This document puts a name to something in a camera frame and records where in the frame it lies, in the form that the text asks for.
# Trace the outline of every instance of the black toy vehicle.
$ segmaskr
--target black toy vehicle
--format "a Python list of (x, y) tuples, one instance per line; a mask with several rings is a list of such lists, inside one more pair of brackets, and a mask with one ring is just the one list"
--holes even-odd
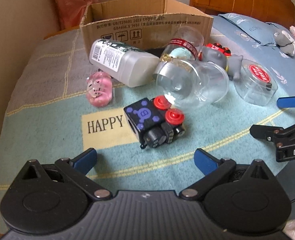
[(124, 113), (142, 149), (171, 143), (185, 133), (184, 114), (178, 109), (171, 109), (164, 96), (152, 100), (143, 98), (126, 106)]

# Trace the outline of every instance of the plastic jar with red label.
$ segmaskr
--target plastic jar with red label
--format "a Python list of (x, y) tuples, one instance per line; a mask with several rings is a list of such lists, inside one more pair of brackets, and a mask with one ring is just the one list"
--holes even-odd
[(278, 90), (271, 73), (247, 59), (242, 61), (240, 79), (234, 80), (234, 86), (244, 101), (257, 106), (266, 106)]
[(203, 35), (190, 26), (180, 27), (161, 55), (162, 61), (172, 58), (196, 60), (204, 43)]

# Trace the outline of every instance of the gray toy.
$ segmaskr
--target gray toy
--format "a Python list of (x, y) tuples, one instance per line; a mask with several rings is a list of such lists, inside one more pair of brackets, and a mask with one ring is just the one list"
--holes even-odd
[(280, 47), (280, 50), (293, 57), (295, 54), (295, 40), (291, 37), (286, 31), (281, 31), (277, 29), (277, 32), (274, 34), (274, 39), (276, 44)]
[(243, 56), (231, 55), (225, 56), (222, 52), (211, 49), (210, 47), (202, 47), (202, 59), (201, 61), (211, 61), (216, 65), (219, 65), (225, 71), (227, 71), (230, 80), (237, 80), (240, 78), (240, 71), (242, 67)]

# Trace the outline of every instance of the beige fabric patch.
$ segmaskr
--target beige fabric patch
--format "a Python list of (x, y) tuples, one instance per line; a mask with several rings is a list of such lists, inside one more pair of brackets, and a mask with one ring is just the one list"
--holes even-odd
[(116, 108), (82, 116), (83, 149), (104, 149), (137, 142), (126, 122), (123, 108)]

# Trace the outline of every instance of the screw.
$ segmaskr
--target screw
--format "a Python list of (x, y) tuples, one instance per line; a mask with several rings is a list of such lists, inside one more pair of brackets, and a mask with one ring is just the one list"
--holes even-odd
[(110, 196), (111, 192), (109, 192), (107, 189), (98, 189), (94, 192), (94, 196), (98, 198), (105, 198)]
[(195, 197), (197, 194), (198, 194), (198, 192), (192, 188), (187, 188), (182, 191), (182, 195), (185, 197)]

